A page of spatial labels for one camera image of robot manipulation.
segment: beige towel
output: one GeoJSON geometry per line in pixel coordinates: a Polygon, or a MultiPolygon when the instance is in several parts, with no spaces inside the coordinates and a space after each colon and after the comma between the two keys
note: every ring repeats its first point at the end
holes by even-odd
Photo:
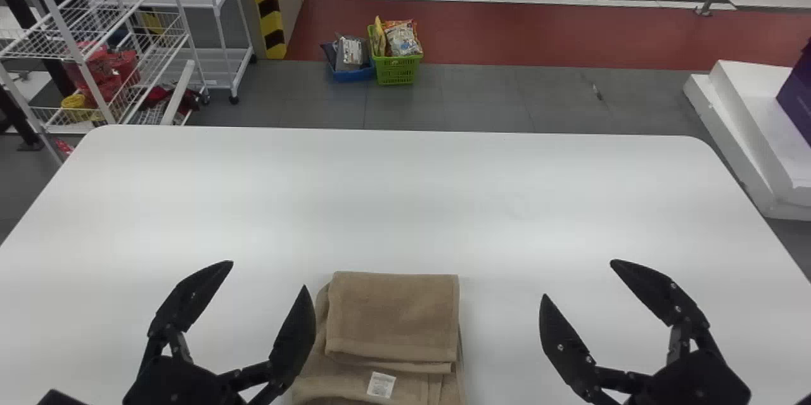
{"type": "MultiPolygon", "coordinates": [[[[373,274],[363,273],[359,275],[359,283],[362,286],[372,286],[367,289],[377,289],[380,285],[380,278],[398,278],[394,280],[399,285],[392,288],[389,295],[399,295],[399,304],[402,307],[394,315],[390,309],[391,301],[387,304],[382,293],[374,293],[362,298],[361,293],[353,292],[354,285],[346,283],[344,280],[350,279],[350,275],[336,273],[333,284],[327,285],[316,296],[316,342],[313,345],[307,364],[293,382],[290,392],[292,394],[293,405],[360,405],[363,403],[379,403],[391,405],[463,405],[464,385],[463,385],[463,357],[461,356],[461,343],[458,336],[458,281],[456,277],[438,276],[440,281],[445,281],[446,285],[438,286],[433,292],[428,289],[412,290],[409,295],[406,284],[403,284],[397,275],[373,277],[373,274]],[[333,292],[333,286],[347,286],[349,292],[333,292]],[[329,323],[333,312],[333,296],[336,303],[342,305],[345,313],[344,318],[338,318],[336,322],[337,332],[341,336],[337,337],[338,344],[334,347],[348,347],[350,353],[342,350],[332,350],[327,356],[327,345],[329,344],[328,329],[332,326],[329,323]],[[438,303],[450,298],[451,304],[431,305],[431,301],[438,303]],[[442,307],[442,312],[432,312],[434,307],[442,307]],[[374,317],[363,316],[360,309],[373,310],[374,317]],[[411,322],[411,329],[404,330],[387,319],[394,318],[408,325],[411,322]],[[353,326],[356,321],[362,327],[353,326]],[[437,330],[421,331],[420,327],[431,327],[431,325],[452,324],[450,333],[454,336],[440,336],[437,330]],[[385,347],[386,342],[397,341],[385,347]],[[398,362],[383,357],[383,353],[405,353],[406,347],[428,353],[428,362],[419,362],[418,356],[405,354],[408,361],[398,362]],[[448,348],[454,349],[449,355],[448,348]],[[371,358],[360,356],[359,352],[368,352],[371,358]],[[437,365],[442,364],[442,373],[436,373],[437,365]],[[378,397],[367,394],[367,388],[373,373],[384,373],[396,377],[394,386],[391,389],[391,398],[378,397]]],[[[418,283],[426,287],[437,284],[424,281],[426,276],[415,276],[418,283]]]]}
{"type": "Polygon", "coordinates": [[[459,342],[456,275],[336,272],[327,356],[343,364],[450,373],[459,342]]]}

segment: care label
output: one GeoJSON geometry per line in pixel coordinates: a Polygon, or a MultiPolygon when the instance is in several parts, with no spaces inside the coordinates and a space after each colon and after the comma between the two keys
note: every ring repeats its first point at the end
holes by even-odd
{"type": "Polygon", "coordinates": [[[371,379],[369,380],[369,388],[366,390],[367,395],[373,395],[375,397],[386,397],[386,399],[391,399],[392,397],[392,390],[394,389],[394,380],[396,380],[396,376],[386,375],[385,373],[378,373],[377,371],[373,371],[371,373],[371,379]]]}

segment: wire basket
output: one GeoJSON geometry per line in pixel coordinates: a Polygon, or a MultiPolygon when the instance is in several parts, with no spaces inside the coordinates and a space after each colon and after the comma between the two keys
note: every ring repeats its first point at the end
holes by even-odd
{"type": "MultiPolygon", "coordinates": [[[[369,25],[369,42],[373,42],[374,26],[369,25]]],[[[409,56],[377,56],[371,50],[371,58],[377,70],[377,84],[379,85],[408,85],[413,84],[417,77],[419,62],[423,55],[409,56]]]]}

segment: white table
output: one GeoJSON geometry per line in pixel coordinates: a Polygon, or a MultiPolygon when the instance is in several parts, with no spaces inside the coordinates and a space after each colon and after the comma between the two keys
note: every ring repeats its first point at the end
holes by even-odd
{"type": "Polygon", "coordinates": [[[211,370],[264,359],[335,270],[458,273],[469,403],[579,404],[541,351],[544,292],[600,364],[665,359],[615,257],[698,301],[752,403],[808,393],[811,286],[698,140],[104,127],[0,248],[0,399],[120,403],[174,284],[233,259],[188,333],[211,370]]]}

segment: snack bag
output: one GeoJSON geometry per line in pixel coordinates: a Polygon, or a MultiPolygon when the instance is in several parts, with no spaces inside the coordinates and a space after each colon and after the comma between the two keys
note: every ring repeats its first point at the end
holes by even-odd
{"type": "Polygon", "coordinates": [[[394,20],[383,26],[392,56],[421,55],[423,47],[417,41],[414,20],[394,20]]]}

